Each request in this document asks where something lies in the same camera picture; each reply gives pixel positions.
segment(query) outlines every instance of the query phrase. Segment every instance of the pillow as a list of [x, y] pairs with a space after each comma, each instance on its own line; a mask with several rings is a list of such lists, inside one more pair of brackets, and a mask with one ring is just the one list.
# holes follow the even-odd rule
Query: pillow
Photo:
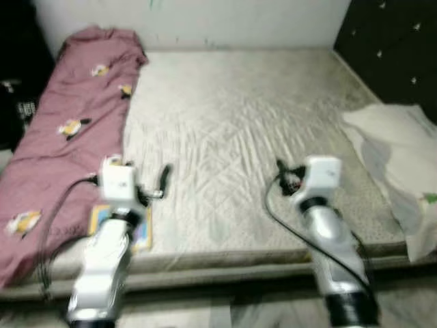
[[410, 261], [437, 247], [437, 126], [417, 105], [343, 114], [344, 133], [404, 234]]

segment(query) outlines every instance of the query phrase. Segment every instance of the pillowcase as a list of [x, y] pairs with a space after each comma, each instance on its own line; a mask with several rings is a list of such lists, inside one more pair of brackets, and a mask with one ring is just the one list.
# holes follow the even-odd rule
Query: pillowcase
[[437, 126], [417, 105], [343, 114], [344, 133], [392, 208], [411, 262], [437, 247]]

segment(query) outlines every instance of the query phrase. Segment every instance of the mattress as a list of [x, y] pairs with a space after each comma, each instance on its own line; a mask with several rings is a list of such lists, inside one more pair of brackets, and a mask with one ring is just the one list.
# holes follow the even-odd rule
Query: mattress
[[[339, 116], [374, 101], [328, 50], [148, 53], [124, 131], [124, 157], [145, 189], [173, 165], [168, 196], [154, 202], [153, 247], [136, 254], [128, 287], [174, 286], [309, 272], [307, 248], [264, 211], [276, 158], [343, 160], [334, 205], [380, 266], [406, 265], [405, 238]], [[276, 213], [300, 217], [273, 189]], [[68, 293], [85, 241], [52, 265], [53, 289]], [[38, 294], [33, 274], [0, 297]]]

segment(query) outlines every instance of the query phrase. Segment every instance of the bed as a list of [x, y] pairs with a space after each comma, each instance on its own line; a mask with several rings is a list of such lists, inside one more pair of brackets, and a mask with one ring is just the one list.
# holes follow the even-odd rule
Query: bed
[[[173, 164], [168, 196], [153, 205], [153, 246], [136, 254], [128, 290], [311, 272], [306, 247], [265, 214], [275, 159], [309, 154], [343, 160], [335, 206], [377, 268], [410, 265], [391, 209], [343, 134], [339, 116], [377, 101], [329, 50], [147, 54], [124, 129], [124, 158], [146, 188]], [[273, 191], [274, 209], [300, 227]], [[86, 241], [51, 265], [55, 297], [70, 293]], [[433, 262], [435, 255], [419, 262]], [[36, 273], [0, 292], [40, 297]]]

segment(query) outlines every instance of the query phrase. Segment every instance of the white wall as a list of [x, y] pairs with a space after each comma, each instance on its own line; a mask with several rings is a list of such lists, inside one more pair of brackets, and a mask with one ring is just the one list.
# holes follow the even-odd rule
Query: white wall
[[53, 54], [89, 24], [147, 49], [331, 47], [350, 0], [33, 0]]

